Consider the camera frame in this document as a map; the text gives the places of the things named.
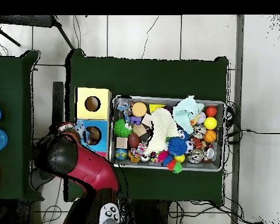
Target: green toy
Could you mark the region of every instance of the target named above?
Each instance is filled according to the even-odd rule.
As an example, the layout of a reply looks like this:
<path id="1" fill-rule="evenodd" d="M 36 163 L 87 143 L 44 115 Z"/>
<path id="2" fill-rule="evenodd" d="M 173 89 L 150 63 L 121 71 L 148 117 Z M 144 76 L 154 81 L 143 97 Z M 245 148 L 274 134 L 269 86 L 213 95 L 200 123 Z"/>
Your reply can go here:
<path id="1" fill-rule="evenodd" d="M 116 136 L 120 138 L 127 138 L 129 135 L 131 135 L 133 132 L 133 129 L 130 127 L 130 129 L 126 129 L 125 127 L 125 121 L 121 118 L 120 120 L 117 120 L 114 124 L 114 133 Z"/>
<path id="2" fill-rule="evenodd" d="M 181 164 L 179 162 L 177 162 L 174 165 L 173 173 L 180 173 L 182 171 L 182 169 L 183 169 L 183 167 L 181 166 Z"/>

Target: yellow ball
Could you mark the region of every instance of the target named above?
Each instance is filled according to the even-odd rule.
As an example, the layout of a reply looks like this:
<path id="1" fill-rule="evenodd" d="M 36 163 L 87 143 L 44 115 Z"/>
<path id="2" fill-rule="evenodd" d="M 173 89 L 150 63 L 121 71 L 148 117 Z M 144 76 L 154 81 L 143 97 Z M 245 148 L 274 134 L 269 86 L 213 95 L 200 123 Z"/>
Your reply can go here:
<path id="1" fill-rule="evenodd" d="M 216 128 L 217 121 L 213 117 L 207 117 L 203 124 L 208 130 L 212 130 Z"/>
<path id="2" fill-rule="evenodd" d="M 180 155 L 180 156 L 175 156 L 174 157 L 176 162 L 182 163 L 185 159 L 184 155 Z"/>

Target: gray plastic bin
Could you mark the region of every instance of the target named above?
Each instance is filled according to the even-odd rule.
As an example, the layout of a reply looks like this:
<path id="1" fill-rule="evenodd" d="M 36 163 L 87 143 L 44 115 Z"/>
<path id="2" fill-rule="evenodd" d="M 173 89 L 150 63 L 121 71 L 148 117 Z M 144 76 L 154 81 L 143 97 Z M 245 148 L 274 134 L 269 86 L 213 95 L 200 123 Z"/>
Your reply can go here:
<path id="1" fill-rule="evenodd" d="M 116 160 L 116 137 L 113 131 L 113 124 L 120 118 L 120 112 L 116 109 L 118 104 L 118 99 L 122 96 L 116 96 L 112 100 L 111 108 L 111 123 L 110 123 L 110 147 L 109 147 L 109 159 L 114 164 L 115 167 L 124 166 L 130 168 L 142 168 L 142 169 L 165 169 L 167 167 L 162 167 L 160 163 L 149 162 L 138 162 L 131 163 L 128 159 Z M 148 107 L 148 104 L 165 104 L 167 106 L 173 107 L 182 99 L 170 99 L 170 98 L 155 98 L 155 97 L 141 97 L 141 96 L 130 96 L 128 99 L 131 102 L 143 102 Z M 212 163 L 191 163 L 187 162 L 187 158 L 181 164 L 183 171 L 206 171 L 206 172 L 218 172 L 222 169 L 224 163 L 224 143 L 225 143 L 225 132 L 226 132 L 226 104 L 222 101 L 210 101 L 210 100 L 195 100 L 197 103 L 203 103 L 204 107 L 215 106 L 217 109 L 217 114 L 215 116 L 218 124 L 214 131 L 217 133 L 217 149 L 216 149 L 216 159 Z"/>

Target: light blue plush toy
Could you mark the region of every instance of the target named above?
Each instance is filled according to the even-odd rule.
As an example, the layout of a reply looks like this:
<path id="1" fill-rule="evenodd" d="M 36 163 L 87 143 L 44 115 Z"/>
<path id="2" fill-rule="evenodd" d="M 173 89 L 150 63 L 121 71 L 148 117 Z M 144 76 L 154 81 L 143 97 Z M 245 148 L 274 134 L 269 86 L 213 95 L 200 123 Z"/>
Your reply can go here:
<path id="1" fill-rule="evenodd" d="M 188 96 L 173 107 L 173 119 L 188 134 L 192 134 L 194 129 L 190 121 L 195 119 L 203 108 L 204 105 L 196 103 L 194 96 Z"/>

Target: green tablecloth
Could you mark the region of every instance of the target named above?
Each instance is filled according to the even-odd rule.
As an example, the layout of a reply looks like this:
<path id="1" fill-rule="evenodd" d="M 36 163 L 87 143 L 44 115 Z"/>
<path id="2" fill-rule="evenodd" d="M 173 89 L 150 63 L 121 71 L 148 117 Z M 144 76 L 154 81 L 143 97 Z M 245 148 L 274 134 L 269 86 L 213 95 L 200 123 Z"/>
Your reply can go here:
<path id="1" fill-rule="evenodd" d="M 185 98 L 226 102 L 225 57 L 212 61 L 164 61 L 85 57 L 80 49 L 66 59 L 65 118 L 75 119 L 75 87 L 105 88 L 115 95 Z M 221 205 L 222 171 L 182 171 L 116 168 L 122 187 L 133 199 L 212 200 Z M 69 199 L 81 196 L 81 188 L 69 185 Z"/>
<path id="2" fill-rule="evenodd" d="M 0 199 L 41 200 L 29 185 L 32 159 L 31 72 L 39 57 L 28 51 L 20 58 L 0 57 L 0 129 L 8 136 L 0 151 Z"/>

